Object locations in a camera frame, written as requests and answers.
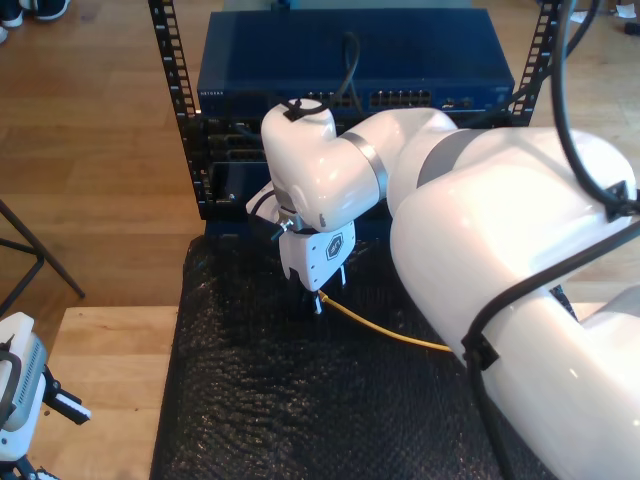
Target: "black rack rail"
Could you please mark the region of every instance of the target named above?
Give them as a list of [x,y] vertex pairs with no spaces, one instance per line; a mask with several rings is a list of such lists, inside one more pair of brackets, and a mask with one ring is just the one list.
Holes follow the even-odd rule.
[[[252,144],[251,140],[241,138],[231,125],[218,119],[206,118],[196,110],[174,2],[148,0],[148,3],[200,217],[208,221],[242,221],[245,218],[244,205],[236,202],[233,195],[220,196],[215,183],[212,185],[211,168],[213,164],[220,162],[262,163],[265,159],[261,145]],[[531,83],[536,85],[508,109],[496,112],[484,122],[475,125],[475,128],[526,127],[531,122],[542,83],[539,82],[539,75],[550,62],[558,7],[562,0],[542,0],[539,3],[540,15],[520,80],[520,88]],[[462,115],[453,119],[462,122],[467,118],[469,117]],[[259,122],[255,119],[234,118],[233,121],[243,123],[249,131],[260,131]],[[356,123],[358,119],[337,118],[338,134]]]

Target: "cable clip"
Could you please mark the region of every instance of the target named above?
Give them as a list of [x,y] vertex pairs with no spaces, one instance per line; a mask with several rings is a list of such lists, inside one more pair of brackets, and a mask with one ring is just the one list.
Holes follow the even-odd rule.
[[500,358],[498,352],[494,350],[484,335],[481,335],[478,341],[472,341],[469,336],[466,336],[462,339],[462,344],[465,347],[462,357],[465,360],[473,361],[482,371],[485,371]]
[[607,214],[607,221],[609,223],[616,221],[621,217],[630,217],[637,212],[633,206],[629,203],[629,192],[627,190],[627,182],[624,180],[610,186],[606,189],[607,192],[615,196],[620,200],[620,204],[616,206],[605,206],[605,212]]

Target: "wooden floor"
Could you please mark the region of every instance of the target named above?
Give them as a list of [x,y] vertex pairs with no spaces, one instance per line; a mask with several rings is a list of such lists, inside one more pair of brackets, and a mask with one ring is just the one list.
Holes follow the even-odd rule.
[[[176,3],[195,84],[208,12],[221,2]],[[519,79],[535,2],[474,3],[489,8]],[[640,38],[621,25],[599,19],[572,56],[571,116],[640,172]],[[551,123],[545,91],[534,124]],[[48,346],[67,307],[177,304],[182,261],[203,223],[144,0],[74,0],[58,23],[27,21],[0,47],[0,197],[87,291],[79,301],[46,267],[16,302]],[[1,221],[0,237],[15,238]],[[0,250],[3,295],[31,258]],[[639,253],[633,244],[580,273],[571,298],[606,300],[636,282]]]
[[51,372],[91,420],[75,425],[43,406],[30,462],[64,480],[145,480],[171,354],[177,307],[67,310]]

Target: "white device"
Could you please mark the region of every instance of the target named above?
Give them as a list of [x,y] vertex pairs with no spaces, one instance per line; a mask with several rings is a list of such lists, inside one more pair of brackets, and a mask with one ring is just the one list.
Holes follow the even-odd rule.
[[[285,232],[285,275],[293,269],[307,289],[321,288],[342,263],[305,245],[326,244],[386,198],[399,276],[461,361],[462,338],[496,295],[630,223],[609,222],[582,190],[552,128],[458,130],[438,110],[413,108],[336,137],[329,110],[293,122],[285,111],[275,107],[262,124],[275,194],[257,211]],[[624,180],[636,198],[622,154],[588,133],[573,139],[601,187]],[[341,262],[353,244],[343,248]],[[484,330],[499,355],[483,372],[489,396],[561,479],[640,477],[639,316],[637,289],[579,324],[540,288]]]
[[65,392],[45,365],[47,351],[32,333],[31,317],[16,313],[0,321],[0,478],[15,479],[14,470],[28,480],[56,477],[35,470],[27,452],[40,407],[46,403],[77,424],[91,418],[80,399]]

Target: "black tripod leg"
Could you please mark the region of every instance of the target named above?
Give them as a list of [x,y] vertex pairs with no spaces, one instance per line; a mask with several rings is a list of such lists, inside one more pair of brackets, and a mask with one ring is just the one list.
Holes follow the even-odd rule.
[[36,252],[44,257],[44,259],[53,267],[53,269],[58,272],[58,275],[60,275],[65,280],[65,282],[67,282],[69,286],[75,290],[80,298],[85,297],[85,294],[80,286],[73,278],[71,278],[71,275],[67,273],[62,264],[58,262],[56,257],[49,253],[44,245],[40,243],[40,240],[38,240],[38,238],[33,233],[31,233],[31,231],[25,226],[25,224],[22,223],[11,210],[9,210],[9,207],[7,207],[7,205],[2,200],[0,200],[0,214],[2,214],[9,221],[9,223],[13,225],[13,227],[20,233],[20,235],[22,235],[27,240],[27,242],[31,244]]

